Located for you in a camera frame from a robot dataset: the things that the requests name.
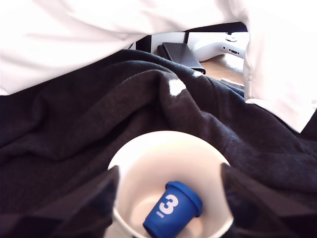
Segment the dark gray fabric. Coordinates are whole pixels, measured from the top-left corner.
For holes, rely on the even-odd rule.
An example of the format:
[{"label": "dark gray fabric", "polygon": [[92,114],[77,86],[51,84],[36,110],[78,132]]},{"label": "dark gray fabric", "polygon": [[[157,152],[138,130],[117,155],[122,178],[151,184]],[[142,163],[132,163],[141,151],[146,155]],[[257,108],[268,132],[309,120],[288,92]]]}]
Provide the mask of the dark gray fabric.
[{"label": "dark gray fabric", "polygon": [[[186,85],[170,94],[171,80]],[[317,114],[301,134],[243,91],[154,55],[124,50],[0,97],[0,212],[36,211],[107,169],[151,131],[197,136],[256,180],[317,209]]]}]

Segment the white fabric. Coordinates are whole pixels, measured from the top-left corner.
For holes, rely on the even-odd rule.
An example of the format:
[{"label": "white fabric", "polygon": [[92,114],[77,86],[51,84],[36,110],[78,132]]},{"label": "white fabric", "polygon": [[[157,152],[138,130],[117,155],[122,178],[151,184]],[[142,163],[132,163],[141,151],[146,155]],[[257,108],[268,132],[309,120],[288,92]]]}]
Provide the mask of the white fabric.
[{"label": "white fabric", "polygon": [[1,95],[96,62],[145,35],[242,21],[250,32],[246,102],[271,111],[298,132],[316,110],[315,1],[7,2],[10,6],[0,10]]}]

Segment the blue plastic cup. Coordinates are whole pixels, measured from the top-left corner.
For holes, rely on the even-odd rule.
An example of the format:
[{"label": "blue plastic cup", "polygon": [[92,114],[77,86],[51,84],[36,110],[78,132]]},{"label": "blue plastic cup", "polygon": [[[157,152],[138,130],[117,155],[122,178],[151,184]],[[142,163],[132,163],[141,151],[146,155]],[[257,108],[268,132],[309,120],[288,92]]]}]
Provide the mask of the blue plastic cup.
[{"label": "blue plastic cup", "polygon": [[175,238],[203,211],[202,200],[185,184],[168,182],[165,188],[165,193],[143,223],[143,227],[153,238]]}]

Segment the black case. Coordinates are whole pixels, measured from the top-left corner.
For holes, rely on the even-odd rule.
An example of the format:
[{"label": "black case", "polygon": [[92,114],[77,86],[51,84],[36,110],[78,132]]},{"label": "black case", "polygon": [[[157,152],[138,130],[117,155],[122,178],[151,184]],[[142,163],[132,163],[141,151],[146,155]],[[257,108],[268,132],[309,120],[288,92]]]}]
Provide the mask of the black case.
[{"label": "black case", "polygon": [[206,74],[206,70],[196,59],[187,44],[163,42],[162,45],[158,46],[158,55]]}]

